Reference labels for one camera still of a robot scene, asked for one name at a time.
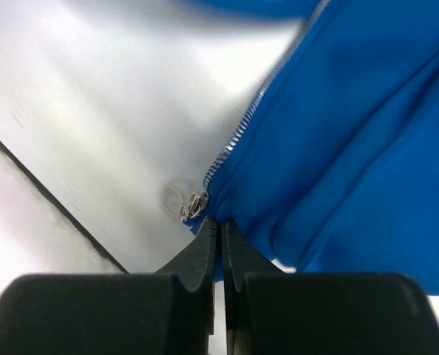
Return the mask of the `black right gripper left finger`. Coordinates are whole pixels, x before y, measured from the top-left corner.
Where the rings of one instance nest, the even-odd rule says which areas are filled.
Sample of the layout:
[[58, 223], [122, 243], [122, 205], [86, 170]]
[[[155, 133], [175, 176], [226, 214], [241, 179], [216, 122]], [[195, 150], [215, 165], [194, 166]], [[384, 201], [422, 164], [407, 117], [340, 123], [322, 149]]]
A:
[[206, 354], [217, 225], [153, 274], [29, 274], [0, 296], [0, 354]]

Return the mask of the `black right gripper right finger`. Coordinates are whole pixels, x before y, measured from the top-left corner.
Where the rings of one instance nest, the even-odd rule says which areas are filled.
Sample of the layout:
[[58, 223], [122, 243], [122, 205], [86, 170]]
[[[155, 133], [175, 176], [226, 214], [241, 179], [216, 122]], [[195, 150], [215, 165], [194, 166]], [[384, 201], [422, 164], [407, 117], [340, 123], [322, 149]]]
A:
[[229, 354], [439, 354], [439, 324], [412, 279], [288, 274], [237, 224], [221, 226]]

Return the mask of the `blue fleece zip jacket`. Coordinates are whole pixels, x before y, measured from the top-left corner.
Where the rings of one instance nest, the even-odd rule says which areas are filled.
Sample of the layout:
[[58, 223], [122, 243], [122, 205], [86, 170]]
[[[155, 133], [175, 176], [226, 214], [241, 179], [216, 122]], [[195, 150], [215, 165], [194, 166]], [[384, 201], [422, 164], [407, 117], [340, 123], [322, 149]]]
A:
[[439, 1], [285, 1], [304, 26], [173, 218], [298, 272], [439, 295]]

